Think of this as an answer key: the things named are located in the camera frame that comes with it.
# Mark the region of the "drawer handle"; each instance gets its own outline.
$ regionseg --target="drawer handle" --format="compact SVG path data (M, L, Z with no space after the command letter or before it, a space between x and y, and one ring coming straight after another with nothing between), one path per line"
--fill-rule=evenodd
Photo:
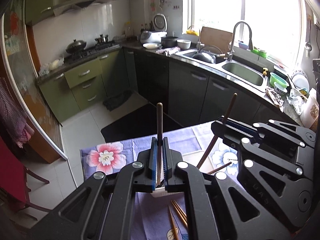
M107 54L107 55L105 55L105 56L101 57L100 59L104 59L104 58L107 58L107 57L109 57L109 54Z
M89 73L90 73L90 69L88 69L87 71L79 74L79 77L83 77L83 76L85 76L85 75L87 75L87 74L89 74Z
M216 88L219 88L221 90L228 90L229 89L228 87L221 86L213 81L212 81L212 85L214 85Z
M94 100L97 97L97 95L95 95L93 98L88 99L88 102Z
M40 13L44 13L45 11L51 10L51 7L48 7L46 9L43 9Z
M207 79L206 77L200 77L200 76L193 74L193 73L191 73L191 76L193 76L194 78L196 78L198 80L202 80L202 81Z
M86 88L90 87L91 85L92 85L92 83L90 83L89 85L82 86L82 88L86 89Z
M59 78L62 78L64 76L64 73L62 73L61 75L57 76L54 80L57 80Z

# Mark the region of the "bright window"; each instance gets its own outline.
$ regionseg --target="bright window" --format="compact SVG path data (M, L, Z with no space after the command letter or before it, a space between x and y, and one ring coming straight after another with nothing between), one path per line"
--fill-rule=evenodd
M252 43L288 67L296 64L301 38L300 0L193 0L191 24L233 32L235 23L247 22ZM248 43L246 26L239 25L235 40Z

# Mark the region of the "floor mat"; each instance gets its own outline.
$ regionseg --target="floor mat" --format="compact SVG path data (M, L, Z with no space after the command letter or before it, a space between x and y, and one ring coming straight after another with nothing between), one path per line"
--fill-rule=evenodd
M163 132L182 128L163 115ZM156 107L146 104L101 130L106 142L123 141L157 133Z

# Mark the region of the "cutting board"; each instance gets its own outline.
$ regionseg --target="cutting board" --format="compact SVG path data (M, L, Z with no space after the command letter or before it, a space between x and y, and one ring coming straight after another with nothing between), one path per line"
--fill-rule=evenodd
M222 50L223 53L229 51L228 45L232 40L232 33L213 29L209 27L202 27L200 41L204 45L214 45Z

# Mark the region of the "red chair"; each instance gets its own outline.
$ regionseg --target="red chair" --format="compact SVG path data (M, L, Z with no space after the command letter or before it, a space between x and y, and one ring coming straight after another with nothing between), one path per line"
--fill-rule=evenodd
M27 187L27 174L49 184L49 181L27 169L8 149L0 137L0 188L8 193L9 207L17 212L32 207L44 212L51 209L33 204L29 199L31 189Z

